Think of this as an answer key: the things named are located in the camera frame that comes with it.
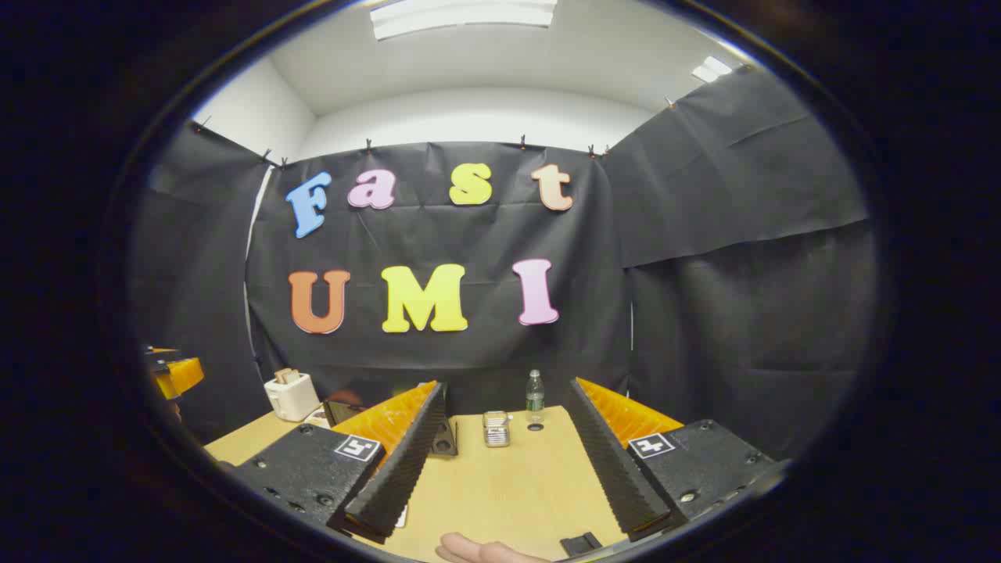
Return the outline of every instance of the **foam letter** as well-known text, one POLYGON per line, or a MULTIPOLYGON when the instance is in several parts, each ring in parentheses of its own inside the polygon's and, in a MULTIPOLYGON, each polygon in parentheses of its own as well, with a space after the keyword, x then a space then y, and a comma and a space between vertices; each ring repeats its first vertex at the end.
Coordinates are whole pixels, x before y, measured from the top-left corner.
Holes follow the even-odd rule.
POLYGON ((295 326, 312 335, 328 335, 344 321, 344 284, 351 274, 343 269, 331 269, 323 274, 330 287, 330 307, 326 317, 320 319, 312 313, 312 285, 316 274, 311 271, 293 271, 288 274, 292 286, 292 321, 295 326))
POLYGON ((434 268, 427 287, 417 284, 413 272, 405 265, 393 265, 382 270, 382 279, 388 286, 389 311, 382 330, 386 333, 405 333, 410 324, 403 319, 403 309, 418 331, 423 331, 434 309, 431 330, 437 333, 464 331, 469 323, 462 318, 459 303, 458 280, 465 268, 457 263, 443 263, 434 268))
POLYGON ((384 209, 392 205, 392 186, 396 183, 396 175, 389 170, 367 170, 358 176, 358 185, 347 192, 347 202, 355 207, 371 205, 375 209, 384 209))
POLYGON ((459 164, 451 171, 451 183, 455 184, 448 190, 448 196, 456 205, 478 205, 485 203, 493 193, 490 182, 490 167, 486 164, 459 164))
POLYGON ((546 272, 553 263, 544 258, 532 258, 515 262, 512 269, 522 278, 522 301, 525 311, 518 322, 525 325, 548 325, 560 319, 560 313, 550 306, 550 289, 546 284, 546 272))
POLYGON ((556 164, 547 164, 532 172, 532 179, 539 180, 539 196, 543 205, 554 211, 566 211, 574 204, 574 198, 564 195, 561 184, 570 182, 570 174, 560 171, 556 164))
POLYGON ((295 213, 295 237, 302 238, 323 224, 323 215, 313 211, 313 207, 326 207, 326 191, 323 186, 330 183, 330 174, 320 172, 306 183, 288 192, 285 201, 291 201, 292 212, 295 213))

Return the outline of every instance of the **white ceiling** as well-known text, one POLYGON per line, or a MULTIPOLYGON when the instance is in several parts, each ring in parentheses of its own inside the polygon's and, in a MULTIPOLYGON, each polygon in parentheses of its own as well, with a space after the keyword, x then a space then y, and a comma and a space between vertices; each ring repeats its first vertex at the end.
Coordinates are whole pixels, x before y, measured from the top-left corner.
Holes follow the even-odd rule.
POLYGON ((740 60, 687 23, 639 0, 559 0, 549 29, 470 25, 376 42, 359 3, 271 53, 315 115, 403 93, 459 87, 565 90, 660 111, 702 85, 708 56, 740 60))

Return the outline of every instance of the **orange letter u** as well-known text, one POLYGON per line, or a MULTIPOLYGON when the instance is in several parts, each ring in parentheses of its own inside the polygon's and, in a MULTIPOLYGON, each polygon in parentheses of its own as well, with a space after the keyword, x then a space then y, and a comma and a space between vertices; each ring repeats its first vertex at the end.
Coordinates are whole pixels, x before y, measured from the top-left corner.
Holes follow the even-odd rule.
POLYGON ((316 274, 312 271, 293 271, 288 274, 292 286, 292 321, 295 326, 312 335, 327 335, 336 331, 344 321, 344 285, 351 274, 343 269, 331 269, 323 274, 330 288, 330 306, 326 317, 312 313, 312 285, 316 274))

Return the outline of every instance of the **white wall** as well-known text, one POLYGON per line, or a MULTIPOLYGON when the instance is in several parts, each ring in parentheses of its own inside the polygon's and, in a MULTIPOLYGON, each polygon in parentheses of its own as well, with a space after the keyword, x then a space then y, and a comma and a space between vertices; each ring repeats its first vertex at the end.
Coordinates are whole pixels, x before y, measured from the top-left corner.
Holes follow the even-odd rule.
POLYGON ((257 154, 270 148, 268 159, 278 163, 282 157, 295 160, 302 139, 316 122, 269 57, 237 75, 192 117, 199 123, 206 118, 206 129, 257 154))
POLYGON ((320 117, 295 160, 363 148, 366 138, 379 146, 519 142, 523 134, 528 144, 584 151, 594 144, 600 153, 653 116, 648 109, 555 90, 432 90, 364 102, 320 117))

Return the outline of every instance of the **small black block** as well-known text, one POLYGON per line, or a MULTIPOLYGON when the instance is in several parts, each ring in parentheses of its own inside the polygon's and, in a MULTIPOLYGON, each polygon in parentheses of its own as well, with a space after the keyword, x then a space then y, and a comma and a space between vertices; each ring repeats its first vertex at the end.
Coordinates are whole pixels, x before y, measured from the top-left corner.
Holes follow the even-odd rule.
POLYGON ((567 555, 570 557, 576 557, 602 547, 602 542, 598 541, 598 538, 596 538, 594 534, 588 532, 587 534, 576 538, 562 539, 560 540, 560 545, 563 546, 567 555))
POLYGON ((431 441, 431 455, 449 457, 458 455, 458 442, 455 439, 458 435, 458 427, 456 426, 455 429, 455 432, 452 432, 451 424, 447 418, 441 421, 437 432, 434 433, 434 440, 431 441))

